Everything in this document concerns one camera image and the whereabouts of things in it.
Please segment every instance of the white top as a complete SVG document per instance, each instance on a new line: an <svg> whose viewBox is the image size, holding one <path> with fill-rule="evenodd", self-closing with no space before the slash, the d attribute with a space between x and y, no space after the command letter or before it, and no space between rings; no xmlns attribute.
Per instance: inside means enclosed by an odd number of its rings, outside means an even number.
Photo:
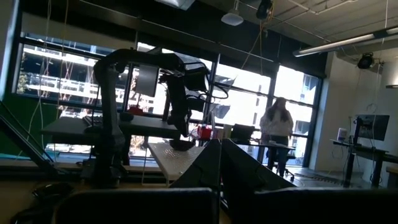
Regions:
<svg viewBox="0 0 398 224"><path fill-rule="evenodd" d="M188 151L174 150L166 143L149 143L149 150L168 180L177 180L197 159L204 147L192 147Z"/></svg>
<svg viewBox="0 0 398 224"><path fill-rule="evenodd" d="M266 110L260 120L261 134L269 134L274 136L289 136L290 134L292 134L293 119L290 113L287 112L289 117L288 120L282 121L280 119L280 111L276 110L274 119L270 121L267 114L268 110L269 109Z"/></svg>

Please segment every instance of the red object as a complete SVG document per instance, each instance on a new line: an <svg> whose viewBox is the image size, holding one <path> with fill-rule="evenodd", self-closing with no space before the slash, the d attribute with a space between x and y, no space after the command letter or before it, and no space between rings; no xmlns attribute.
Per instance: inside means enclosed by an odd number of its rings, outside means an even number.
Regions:
<svg viewBox="0 0 398 224"><path fill-rule="evenodd" d="M210 139L211 136L211 128L207 127L198 127L198 135L200 139Z"/></svg>
<svg viewBox="0 0 398 224"><path fill-rule="evenodd" d="M144 115L144 111L142 109L140 109L138 106L130 107L128 112L131 114L134 114L134 115L138 115L138 116Z"/></svg>

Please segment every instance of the white perforated board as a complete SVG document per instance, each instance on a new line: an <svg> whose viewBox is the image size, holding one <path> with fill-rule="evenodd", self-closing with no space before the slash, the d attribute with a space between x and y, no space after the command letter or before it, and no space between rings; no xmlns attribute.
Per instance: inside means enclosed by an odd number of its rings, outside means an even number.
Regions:
<svg viewBox="0 0 398 224"><path fill-rule="evenodd" d="M177 180L192 165L203 147L192 147L180 152L166 143L149 143L149 150L166 178Z"/></svg>

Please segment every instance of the laptop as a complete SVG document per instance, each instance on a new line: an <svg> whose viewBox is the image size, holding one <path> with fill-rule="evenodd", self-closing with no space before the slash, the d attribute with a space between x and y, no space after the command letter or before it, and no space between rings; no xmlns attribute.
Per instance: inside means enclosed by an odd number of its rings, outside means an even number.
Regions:
<svg viewBox="0 0 398 224"><path fill-rule="evenodd" d="M231 140L236 144L249 144L254 130L254 126L235 124L232 127Z"/></svg>

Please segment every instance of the ceiling light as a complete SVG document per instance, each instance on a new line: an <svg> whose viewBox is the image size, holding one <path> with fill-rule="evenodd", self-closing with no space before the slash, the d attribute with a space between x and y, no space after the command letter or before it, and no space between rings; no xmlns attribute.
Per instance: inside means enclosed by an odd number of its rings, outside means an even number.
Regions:
<svg viewBox="0 0 398 224"><path fill-rule="evenodd" d="M234 8L229 10L229 12L221 18L221 21L231 26L237 26L242 24L244 19L239 15L238 6L239 1L235 1Z"/></svg>
<svg viewBox="0 0 398 224"><path fill-rule="evenodd" d="M398 88L398 85L386 85L386 88Z"/></svg>
<svg viewBox="0 0 398 224"><path fill-rule="evenodd" d="M398 34L398 27L386 30L388 34Z"/></svg>
<svg viewBox="0 0 398 224"><path fill-rule="evenodd" d="M372 39L374 39L374 35L367 34L367 35L363 35L360 37L354 37L351 39L346 39L346 40L341 40L341 41L337 41L337 42L333 42L333 43L329 43L329 44L324 44L319 47L309 47L307 49L297 50L297 51L293 52L293 55L296 57L301 57L301 56L306 56L306 55L311 55L311 54L316 54L316 53L322 53L322 52L326 52L326 51L332 51L332 50L336 50L336 49L346 46L346 45L357 44L357 43L367 41L367 40L372 40Z"/></svg>
<svg viewBox="0 0 398 224"><path fill-rule="evenodd" d="M334 50L338 50L340 47L344 47L346 45L353 45L353 44L366 42L369 40L382 39L393 35L398 35L398 27L390 27L387 29L377 30L369 34L364 34L358 37L353 37L350 39L324 44L318 47L309 47L302 50L296 50L295 52L293 52L293 55L296 57L301 57L316 53L331 52Z"/></svg>

